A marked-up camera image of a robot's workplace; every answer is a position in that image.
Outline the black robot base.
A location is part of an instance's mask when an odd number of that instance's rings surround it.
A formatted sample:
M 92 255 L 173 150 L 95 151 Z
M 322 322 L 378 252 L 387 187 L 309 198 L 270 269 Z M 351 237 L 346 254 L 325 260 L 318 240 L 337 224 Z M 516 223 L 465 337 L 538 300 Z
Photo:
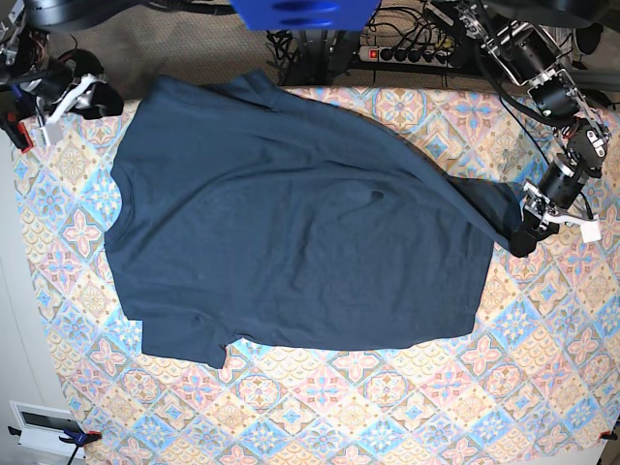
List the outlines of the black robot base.
M 29 22 L 42 29 L 77 30 L 100 24 L 140 4 L 133 0 L 25 0 Z
M 585 28 L 611 10 L 605 0 L 488 0 L 482 2 L 497 14 L 532 24 Z

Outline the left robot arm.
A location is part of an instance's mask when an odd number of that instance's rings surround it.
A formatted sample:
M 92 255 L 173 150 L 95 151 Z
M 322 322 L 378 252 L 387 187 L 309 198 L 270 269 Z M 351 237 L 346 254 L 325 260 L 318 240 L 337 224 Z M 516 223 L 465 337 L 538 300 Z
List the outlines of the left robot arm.
M 523 220 L 511 237 L 519 258 L 558 233 L 562 224 L 579 226 L 582 239 L 600 239 L 598 217 L 590 208 L 577 216 L 569 209 L 587 182 L 601 178 L 610 131 L 588 105 L 563 64 L 560 45 L 548 27 L 589 26 L 605 1 L 462 1 L 458 18 L 475 41 L 482 75 L 511 107 L 554 132 L 561 151 L 538 183 L 524 184 Z

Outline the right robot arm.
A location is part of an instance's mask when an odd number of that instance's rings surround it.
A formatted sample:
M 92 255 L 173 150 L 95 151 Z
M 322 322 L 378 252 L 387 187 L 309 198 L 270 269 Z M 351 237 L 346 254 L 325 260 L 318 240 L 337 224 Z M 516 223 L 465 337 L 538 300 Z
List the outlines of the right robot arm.
M 69 103 L 86 120 L 118 116 L 122 97 L 107 82 L 99 58 L 74 46 L 58 56 L 48 50 L 51 33 L 74 33 L 97 25 L 130 6 L 129 1 L 16 1 L 1 13 L 1 91 L 15 99 L 1 113 L 11 121 L 58 110 L 83 78 L 94 81 Z

